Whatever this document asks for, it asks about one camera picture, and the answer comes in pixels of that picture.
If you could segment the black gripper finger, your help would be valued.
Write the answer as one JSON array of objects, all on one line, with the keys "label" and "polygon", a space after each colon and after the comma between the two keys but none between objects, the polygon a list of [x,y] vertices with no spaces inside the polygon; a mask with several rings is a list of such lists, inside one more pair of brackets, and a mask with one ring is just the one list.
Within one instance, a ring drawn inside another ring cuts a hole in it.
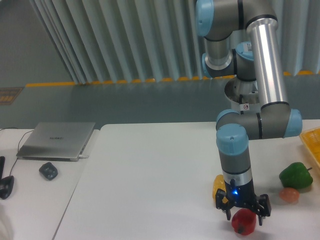
[{"label": "black gripper finger", "polygon": [[227,193],[218,188],[215,194],[215,206],[218,210],[222,210],[226,214],[226,218],[229,221],[231,219],[231,209],[233,204],[227,198]]},{"label": "black gripper finger", "polygon": [[255,197],[252,205],[252,212],[258,216],[259,225],[263,225],[263,219],[271,216],[271,203],[267,194],[262,194]]}]

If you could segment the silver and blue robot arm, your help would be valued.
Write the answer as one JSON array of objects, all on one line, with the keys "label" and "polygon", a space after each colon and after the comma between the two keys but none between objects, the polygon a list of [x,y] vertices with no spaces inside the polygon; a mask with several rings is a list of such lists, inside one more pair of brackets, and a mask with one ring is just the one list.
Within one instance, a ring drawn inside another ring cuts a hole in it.
[{"label": "silver and blue robot arm", "polygon": [[203,73],[232,75],[225,88],[231,109],[216,119],[216,144],[225,189],[215,196],[227,218],[248,209],[262,221],[271,214],[266,194],[256,195],[249,141],[288,138],[302,131],[302,116],[288,103],[276,31],[278,19],[266,0],[199,0],[197,34],[205,38]]}]

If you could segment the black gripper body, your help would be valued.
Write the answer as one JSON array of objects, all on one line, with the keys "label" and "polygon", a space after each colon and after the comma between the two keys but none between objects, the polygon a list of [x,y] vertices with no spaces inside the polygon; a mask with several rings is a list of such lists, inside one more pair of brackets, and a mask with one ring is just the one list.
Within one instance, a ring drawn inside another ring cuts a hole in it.
[{"label": "black gripper body", "polygon": [[249,208],[256,206],[256,194],[254,191],[254,182],[251,179],[244,185],[232,186],[230,183],[224,182],[226,188],[227,202],[223,204],[225,209],[232,207]]}]

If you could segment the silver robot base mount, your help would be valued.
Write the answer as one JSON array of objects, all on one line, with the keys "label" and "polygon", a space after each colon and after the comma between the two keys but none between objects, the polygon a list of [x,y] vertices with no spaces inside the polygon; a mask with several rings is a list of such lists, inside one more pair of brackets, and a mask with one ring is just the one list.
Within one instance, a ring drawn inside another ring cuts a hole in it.
[{"label": "silver robot base mount", "polygon": [[257,81],[243,81],[237,77],[229,80],[224,87],[224,94],[231,109],[240,114],[259,113],[261,105]]}]

